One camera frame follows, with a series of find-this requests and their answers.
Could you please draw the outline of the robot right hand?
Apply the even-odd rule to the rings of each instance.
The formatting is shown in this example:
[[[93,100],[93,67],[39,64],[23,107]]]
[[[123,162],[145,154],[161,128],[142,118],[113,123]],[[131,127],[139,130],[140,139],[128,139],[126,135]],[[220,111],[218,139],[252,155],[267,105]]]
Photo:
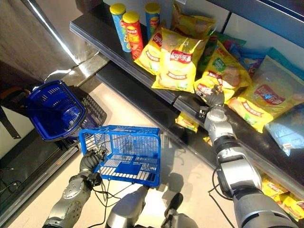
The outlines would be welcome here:
[[[195,93],[209,106],[224,106],[225,96],[222,88],[219,85],[214,85],[213,88],[203,87],[197,89]]]

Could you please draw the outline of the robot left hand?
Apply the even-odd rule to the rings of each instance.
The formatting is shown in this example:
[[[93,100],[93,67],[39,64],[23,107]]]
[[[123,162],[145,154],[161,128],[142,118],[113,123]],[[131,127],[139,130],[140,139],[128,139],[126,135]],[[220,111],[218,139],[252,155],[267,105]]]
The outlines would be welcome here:
[[[80,174],[93,174],[100,162],[104,162],[107,157],[108,150],[104,146],[93,147],[87,150],[80,162]]]

